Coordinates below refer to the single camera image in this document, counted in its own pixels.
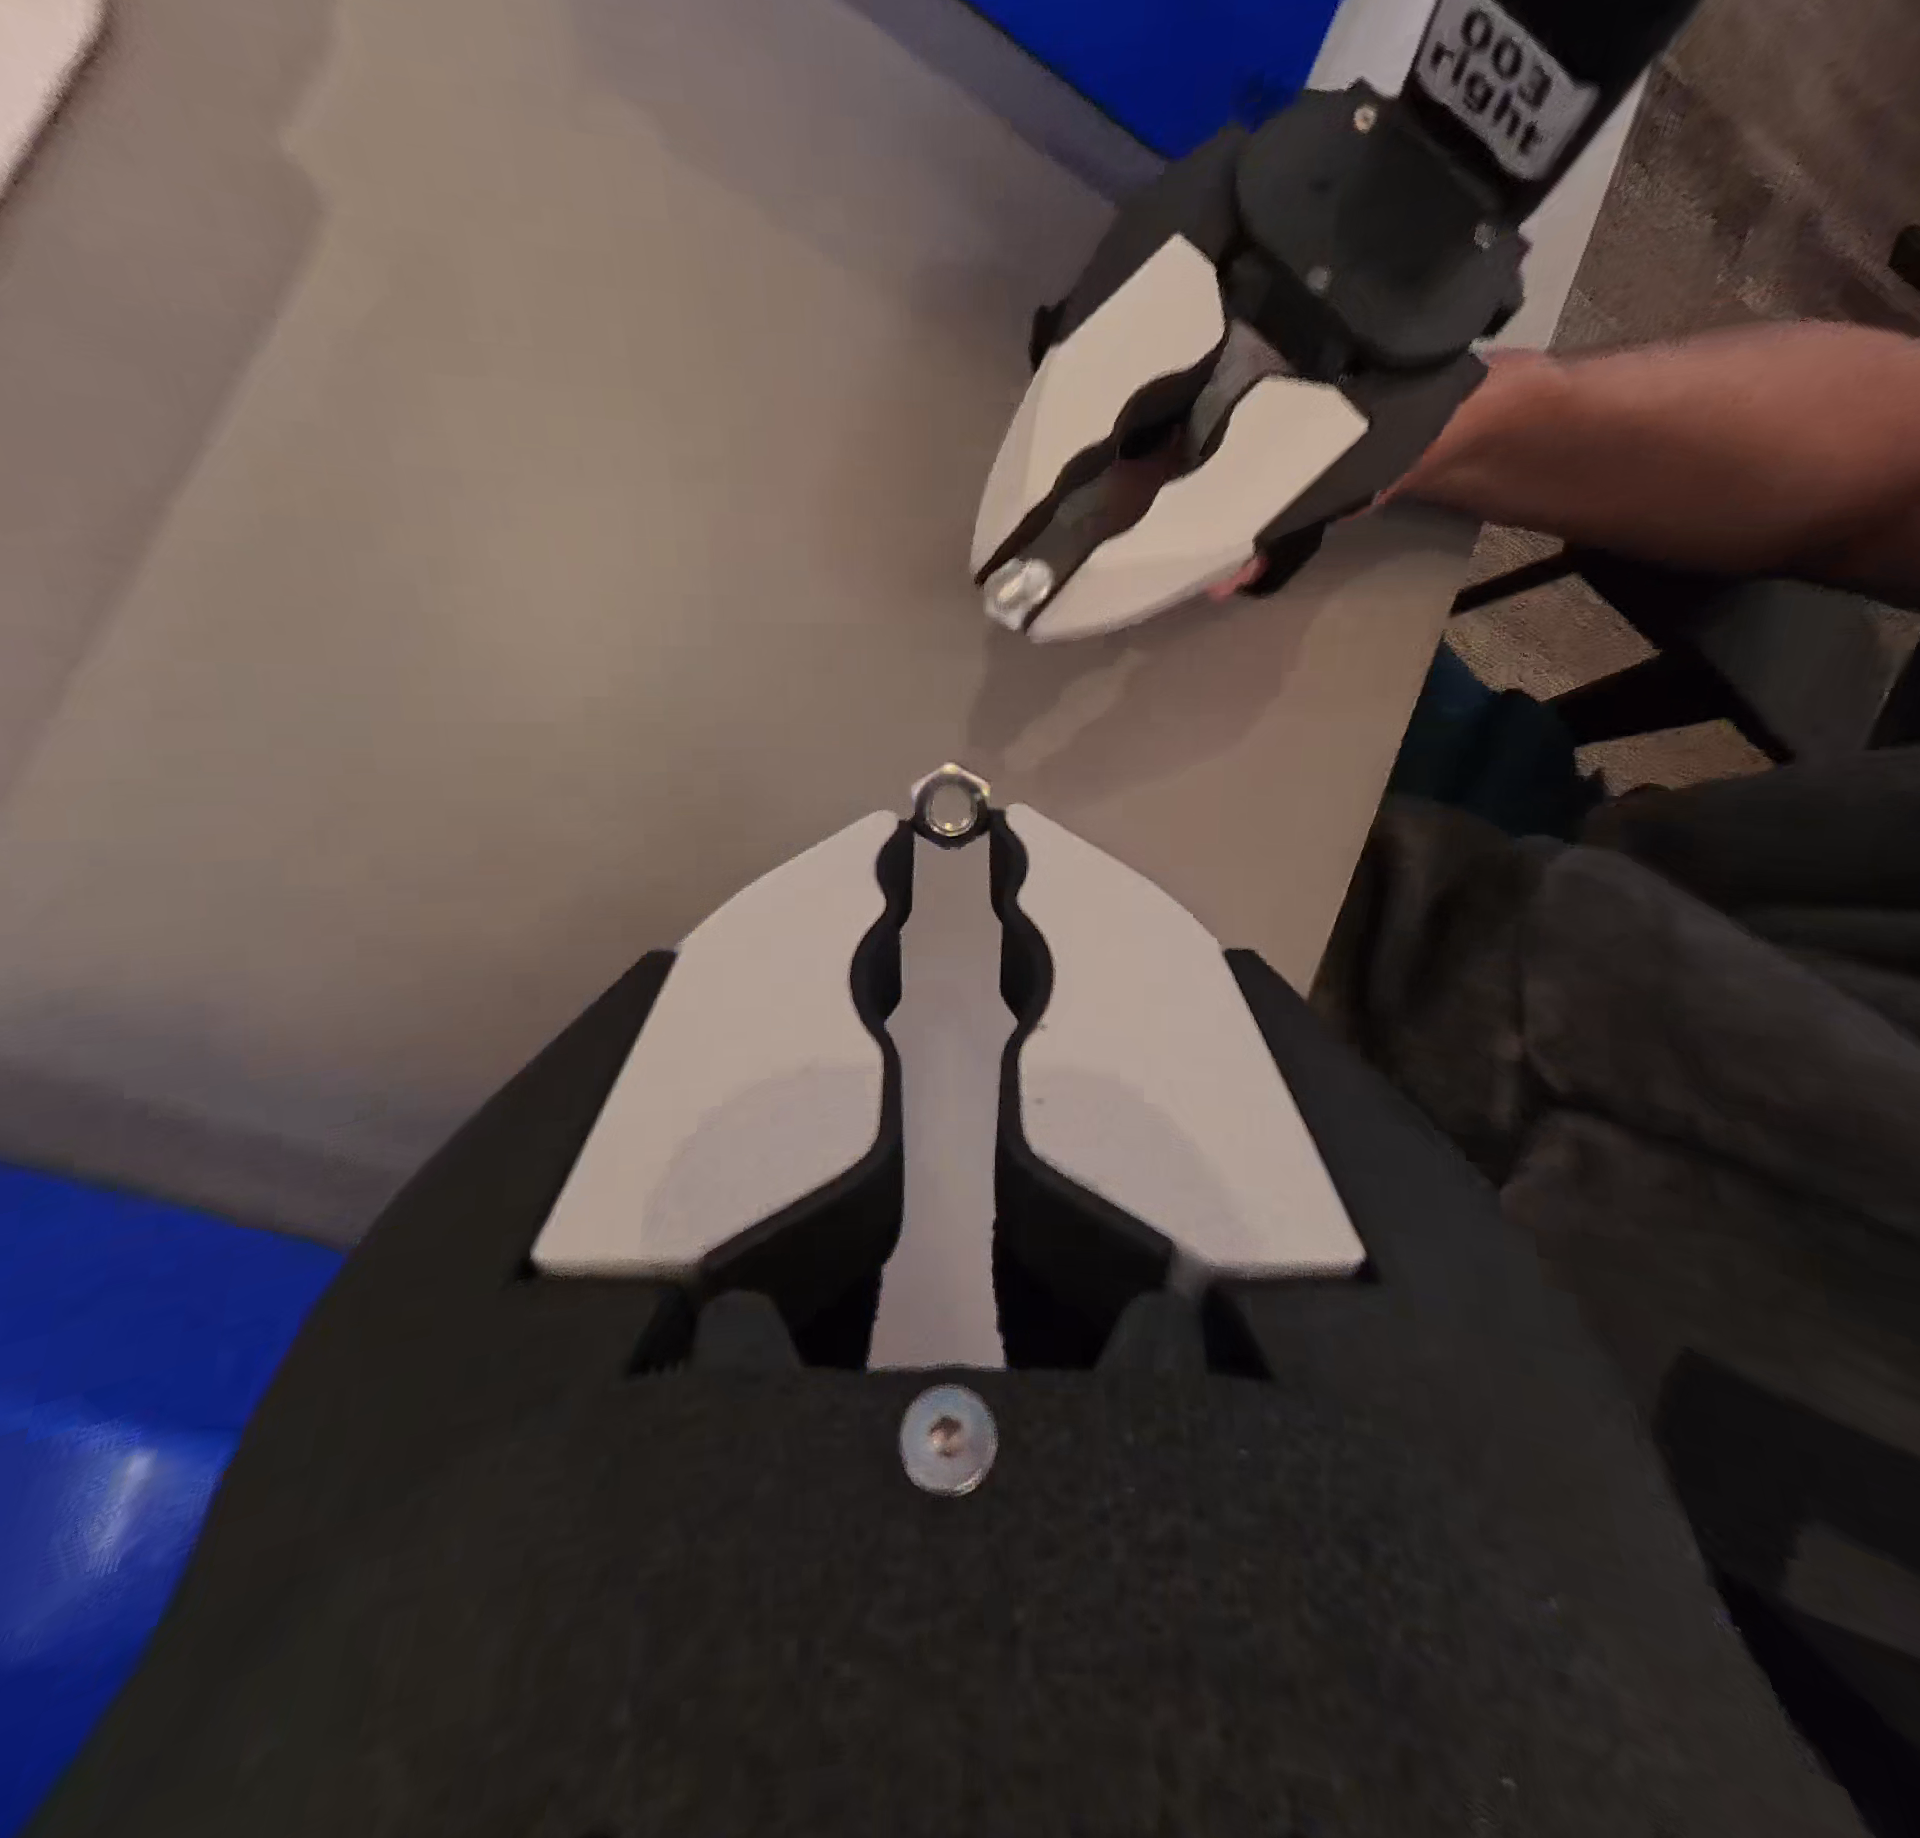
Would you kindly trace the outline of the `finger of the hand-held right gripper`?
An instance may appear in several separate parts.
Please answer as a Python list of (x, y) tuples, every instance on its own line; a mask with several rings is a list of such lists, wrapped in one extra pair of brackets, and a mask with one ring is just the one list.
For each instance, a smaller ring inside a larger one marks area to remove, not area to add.
[(975, 584), (1011, 560), (1127, 432), (1191, 404), (1227, 328), (1213, 258), (1173, 234), (1043, 350), (979, 496)]
[(1105, 486), (1091, 514), (1043, 554), (1051, 584), (1027, 610), (1027, 638), (1105, 636), (1203, 598), (1367, 430), (1367, 414), (1333, 384), (1289, 376), (1249, 384), (1217, 420), (1203, 458), (1145, 500), (1125, 502)]

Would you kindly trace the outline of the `white document stand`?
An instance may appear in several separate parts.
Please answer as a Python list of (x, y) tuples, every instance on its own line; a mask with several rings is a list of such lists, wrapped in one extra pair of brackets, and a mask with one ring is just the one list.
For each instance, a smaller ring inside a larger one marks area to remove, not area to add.
[(9, 193), (103, 31), (107, 0), (1, 0), (1, 193)]

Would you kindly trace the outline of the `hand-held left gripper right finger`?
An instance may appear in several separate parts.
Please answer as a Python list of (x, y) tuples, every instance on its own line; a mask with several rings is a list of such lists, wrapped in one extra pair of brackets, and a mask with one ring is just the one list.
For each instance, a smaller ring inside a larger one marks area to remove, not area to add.
[(1369, 1252), (1227, 949), (1027, 803), (991, 821), (993, 1284), (1009, 1364), (1095, 1364), (1141, 1298), (1361, 1278)]

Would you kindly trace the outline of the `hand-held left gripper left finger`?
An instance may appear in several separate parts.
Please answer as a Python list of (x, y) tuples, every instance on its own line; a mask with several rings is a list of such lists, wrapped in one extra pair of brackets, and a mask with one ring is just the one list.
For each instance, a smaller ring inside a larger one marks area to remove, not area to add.
[(674, 947), (530, 1248), (542, 1278), (766, 1296), (804, 1360), (868, 1364), (902, 1230), (886, 1031), (910, 825), (868, 811)]

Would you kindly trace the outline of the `blue jeans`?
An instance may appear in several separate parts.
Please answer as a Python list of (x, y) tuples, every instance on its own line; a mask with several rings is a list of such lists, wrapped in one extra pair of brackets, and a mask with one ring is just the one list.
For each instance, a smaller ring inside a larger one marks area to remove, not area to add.
[(1566, 841), (1602, 795), (1548, 703), (1486, 684), (1446, 642), (1434, 648), (1383, 789), (1462, 809), (1506, 835)]

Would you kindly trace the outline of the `person's right forearm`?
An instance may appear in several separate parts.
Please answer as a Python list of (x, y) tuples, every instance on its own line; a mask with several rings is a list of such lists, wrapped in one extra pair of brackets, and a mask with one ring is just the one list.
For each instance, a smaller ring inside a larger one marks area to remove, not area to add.
[(1917, 608), (1917, 340), (1778, 320), (1500, 348), (1379, 504)]

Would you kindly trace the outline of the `small silver nut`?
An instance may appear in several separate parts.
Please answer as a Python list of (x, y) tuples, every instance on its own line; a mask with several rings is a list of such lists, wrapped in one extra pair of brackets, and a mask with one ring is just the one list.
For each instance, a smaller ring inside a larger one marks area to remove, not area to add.
[(914, 783), (910, 821), (914, 831), (929, 843), (941, 847), (967, 843), (991, 827), (991, 785), (967, 765), (945, 761)]

